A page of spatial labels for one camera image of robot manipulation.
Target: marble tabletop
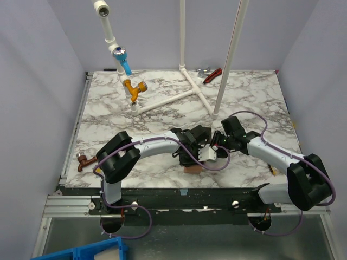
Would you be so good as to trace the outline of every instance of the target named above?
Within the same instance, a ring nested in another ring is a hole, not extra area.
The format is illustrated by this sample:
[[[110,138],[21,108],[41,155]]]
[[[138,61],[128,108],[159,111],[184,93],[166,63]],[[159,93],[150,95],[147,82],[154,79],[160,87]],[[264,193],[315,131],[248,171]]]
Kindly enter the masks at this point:
[[[197,72],[189,71],[192,79],[199,85],[209,103],[214,106],[221,77],[204,85]],[[170,96],[189,90],[190,84],[179,71],[134,71],[131,76],[136,85],[145,81],[149,90],[140,93],[141,105],[149,105]],[[97,71],[89,89],[83,116],[79,122],[74,153],[69,160],[66,187],[100,187],[100,180],[92,173],[93,165],[77,171],[78,161],[75,154],[84,151],[87,158],[95,156],[112,137],[120,131],[130,136],[160,134],[173,127],[182,129],[196,125],[222,130],[220,121],[231,113],[251,110],[268,120],[265,137],[286,149],[300,152],[297,137],[282,96],[274,71],[232,71],[217,120],[211,119],[207,110],[196,95],[132,116],[128,101],[118,81],[117,73]],[[251,114],[239,114],[246,131],[260,132],[264,123]],[[183,173],[178,158],[171,154],[155,155],[140,160],[122,182],[122,187],[256,187],[265,182],[284,183],[286,176],[273,176],[267,164],[257,158],[240,152],[232,153],[230,164],[219,172],[203,171],[201,174]],[[211,167],[223,165],[226,159],[210,164]]]

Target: gray wall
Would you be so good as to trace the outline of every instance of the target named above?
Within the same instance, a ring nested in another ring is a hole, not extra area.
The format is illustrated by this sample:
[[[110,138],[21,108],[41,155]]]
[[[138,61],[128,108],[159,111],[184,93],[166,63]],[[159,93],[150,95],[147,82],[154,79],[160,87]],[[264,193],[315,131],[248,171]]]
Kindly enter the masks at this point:
[[[73,129],[84,70],[46,0],[0,8],[0,258],[29,259]]]
[[[332,218],[347,254],[347,2],[320,0],[280,69],[305,153],[319,154],[337,190]]]
[[[114,67],[90,0],[48,0],[85,70]],[[186,66],[223,67],[238,0],[188,0]],[[251,0],[232,69],[278,69],[318,0]],[[179,0],[107,0],[134,69],[177,69]]]

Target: blue valve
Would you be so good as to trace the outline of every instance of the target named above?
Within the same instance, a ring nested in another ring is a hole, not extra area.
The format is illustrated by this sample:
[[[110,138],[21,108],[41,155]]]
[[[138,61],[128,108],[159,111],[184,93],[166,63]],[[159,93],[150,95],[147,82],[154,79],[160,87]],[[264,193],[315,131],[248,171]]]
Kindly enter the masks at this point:
[[[121,66],[124,68],[126,75],[131,75],[131,69],[128,65],[128,62],[126,61],[128,54],[126,53],[126,50],[124,47],[117,47],[113,51],[113,57],[115,57],[121,64]]]

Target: red handle tool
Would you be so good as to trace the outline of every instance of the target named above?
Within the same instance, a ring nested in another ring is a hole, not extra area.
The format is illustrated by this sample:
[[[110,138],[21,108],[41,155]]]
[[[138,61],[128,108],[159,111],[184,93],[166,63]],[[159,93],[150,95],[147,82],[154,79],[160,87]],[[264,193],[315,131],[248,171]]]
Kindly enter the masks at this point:
[[[204,84],[206,83],[210,83],[215,77],[222,75],[222,69],[216,69],[214,72],[212,72],[205,80],[204,80]]]

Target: blue crate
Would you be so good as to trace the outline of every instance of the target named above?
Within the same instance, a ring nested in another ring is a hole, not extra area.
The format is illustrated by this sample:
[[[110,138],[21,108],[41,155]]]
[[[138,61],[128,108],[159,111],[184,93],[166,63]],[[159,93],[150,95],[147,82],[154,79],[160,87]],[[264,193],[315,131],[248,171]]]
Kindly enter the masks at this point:
[[[120,260],[125,260],[125,252],[128,250],[128,247],[122,243],[120,237],[80,246],[79,248],[50,253],[49,255],[32,258],[31,260],[94,260],[96,254],[114,246],[118,246]]]

